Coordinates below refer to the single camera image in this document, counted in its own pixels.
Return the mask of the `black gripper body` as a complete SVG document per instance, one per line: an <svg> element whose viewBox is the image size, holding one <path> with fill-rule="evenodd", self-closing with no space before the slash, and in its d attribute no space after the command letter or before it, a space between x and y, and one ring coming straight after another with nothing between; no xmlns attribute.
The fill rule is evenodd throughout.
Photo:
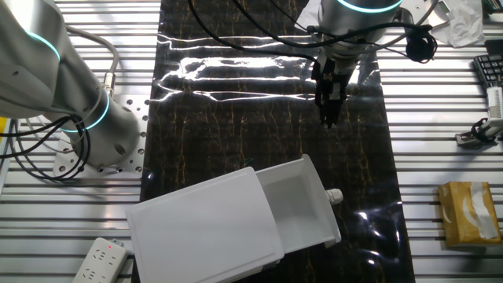
<svg viewBox="0 0 503 283"><path fill-rule="evenodd" d="M316 82L314 101L344 101L347 98L346 87L350 77L350 61L332 59L320 53L311 74L311 78Z"/></svg>

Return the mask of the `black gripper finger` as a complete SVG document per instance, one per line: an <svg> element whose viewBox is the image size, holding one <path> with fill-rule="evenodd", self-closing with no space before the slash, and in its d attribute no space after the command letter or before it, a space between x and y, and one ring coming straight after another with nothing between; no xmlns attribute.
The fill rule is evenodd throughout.
<svg viewBox="0 0 503 283"><path fill-rule="evenodd" d="M325 103L322 101L320 104L319 104L319 109L320 109L320 121L321 121L321 124L325 127L325 128L330 128L330 122L329 122L329 118L327 116L327 110L326 110L326 107L325 107Z"/></svg>
<svg viewBox="0 0 503 283"><path fill-rule="evenodd" d="M337 124L341 109L341 100L329 101L329 127Z"/></svg>

